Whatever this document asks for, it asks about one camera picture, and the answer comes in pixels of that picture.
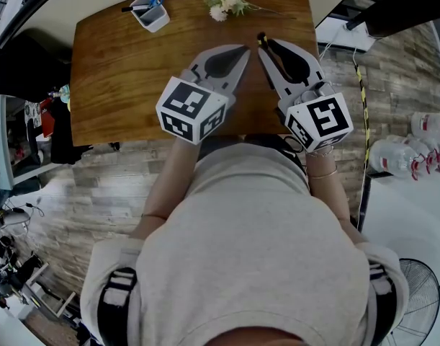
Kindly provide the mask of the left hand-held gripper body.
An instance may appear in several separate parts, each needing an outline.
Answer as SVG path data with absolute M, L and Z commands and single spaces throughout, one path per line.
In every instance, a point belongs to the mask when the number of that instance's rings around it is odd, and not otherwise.
M 200 144 L 225 121 L 235 102 L 236 75 L 215 78 L 198 68 L 171 77 L 157 104 L 161 129 L 191 144 Z

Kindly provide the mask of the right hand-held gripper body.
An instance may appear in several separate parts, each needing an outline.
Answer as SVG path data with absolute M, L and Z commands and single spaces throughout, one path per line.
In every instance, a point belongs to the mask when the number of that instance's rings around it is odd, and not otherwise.
M 341 142 L 354 130 L 344 96 L 328 81 L 288 94 L 278 101 L 278 109 L 284 126 L 309 153 Z

